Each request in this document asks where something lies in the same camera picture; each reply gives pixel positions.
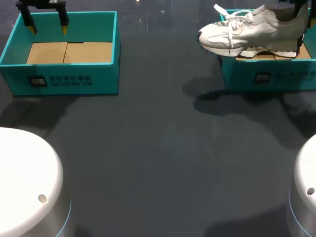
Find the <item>white cylindrical robot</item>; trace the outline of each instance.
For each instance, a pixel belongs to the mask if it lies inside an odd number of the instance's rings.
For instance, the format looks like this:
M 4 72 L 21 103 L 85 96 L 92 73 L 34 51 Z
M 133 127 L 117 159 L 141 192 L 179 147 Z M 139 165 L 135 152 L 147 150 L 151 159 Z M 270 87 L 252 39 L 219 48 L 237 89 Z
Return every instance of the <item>white cylindrical robot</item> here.
M 0 237 L 73 237 L 63 167 L 42 138 L 0 128 Z
M 316 135 L 297 156 L 288 193 L 287 222 L 293 237 L 316 237 Z

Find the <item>cardboard box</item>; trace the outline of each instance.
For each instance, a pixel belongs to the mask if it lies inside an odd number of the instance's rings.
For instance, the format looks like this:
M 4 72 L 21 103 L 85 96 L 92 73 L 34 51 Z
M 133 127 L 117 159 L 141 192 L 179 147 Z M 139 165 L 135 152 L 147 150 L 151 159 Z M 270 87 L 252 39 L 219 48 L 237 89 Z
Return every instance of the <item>cardboard box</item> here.
M 18 16 L 0 57 L 0 73 L 14 96 L 118 93 L 117 12 L 68 16 L 66 35 L 57 12 L 32 13 L 36 35 Z
M 237 93 L 315 90 L 315 39 L 316 27 L 307 29 L 304 44 L 295 59 L 273 55 L 252 59 L 219 57 L 226 89 Z

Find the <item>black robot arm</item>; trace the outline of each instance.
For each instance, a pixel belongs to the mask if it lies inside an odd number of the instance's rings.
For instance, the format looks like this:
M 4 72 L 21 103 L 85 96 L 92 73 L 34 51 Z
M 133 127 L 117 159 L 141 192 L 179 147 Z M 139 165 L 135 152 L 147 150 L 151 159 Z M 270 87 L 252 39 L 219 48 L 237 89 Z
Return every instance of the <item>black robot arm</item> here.
M 64 34 L 67 32 L 69 18 L 66 12 L 66 1 L 64 0 L 19 0 L 16 3 L 17 8 L 21 11 L 24 25 L 34 34 L 37 33 L 35 22 L 28 9 L 33 6 L 37 9 L 56 9 L 59 14 L 61 28 Z

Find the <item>logo on box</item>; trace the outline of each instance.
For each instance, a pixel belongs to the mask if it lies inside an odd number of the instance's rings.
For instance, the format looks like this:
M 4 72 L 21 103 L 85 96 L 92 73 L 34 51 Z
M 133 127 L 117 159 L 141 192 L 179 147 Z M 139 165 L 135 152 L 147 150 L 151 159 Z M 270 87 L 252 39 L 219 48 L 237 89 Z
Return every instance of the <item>logo on box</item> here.
M 47 87 L 44 76 L 29 76 L 28 79 L 31 87 Z
M 270 81 L 271 73 L 256 73 L 254 83 L 268 83 Z

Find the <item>shoe sole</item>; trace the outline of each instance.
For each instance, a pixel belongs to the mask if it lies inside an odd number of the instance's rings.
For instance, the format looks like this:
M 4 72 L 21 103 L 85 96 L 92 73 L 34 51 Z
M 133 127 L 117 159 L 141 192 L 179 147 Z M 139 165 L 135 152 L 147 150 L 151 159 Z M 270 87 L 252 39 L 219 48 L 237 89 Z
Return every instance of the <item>shoe sole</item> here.
M 212 53 L 225 57 L 237 57 L 240 54 L 242 54 L 243 57 L 252 58 L 262 51 L 267 51 L 280 57 L 295 58 L 297 56 L 298 40 L 281 40 L 265 42 L 264 45 L 262 45 L 262 50 L 260 49 L 257 51 L 245 51 L 249 47 L 228 49 L 211 48 L 205 45 L 202 45 L 202 47 Z
M 296 58 L 297 52 L 282 52 L 282 51 L 270 51 L 265 48 L 260 48 L 259 50 L 254 50 L 254 51 L 243 51 L 240 53 L 238 57 L 242 58 L 253 58 L 257 55 L 261 54 L 271 54 L 279 57 L 284 57 L 284 58 Z
M 299 51 L 300 51 L 300 47 L 303 44 L 304 41 L 304 37 L 305 34 L 303 34 L 300 38 L 297 39 L 297 50 L 296 52 L 282 52 L 282 51 L 270 51 L 268 49 L 265 48 L 260 48 L 259 50 L 254 50 L 254 51 L 243 51 L 241 52 L 241 54 L 239 55 L 239 57 L 241 58 L 253 58 L 256 55 L 260 55 L 260 54 L 271 54 L 271 55 L 275 55 L 275 56 L 279 56 L 279 57 L 284 57 L 284 58 L 296 58 Z

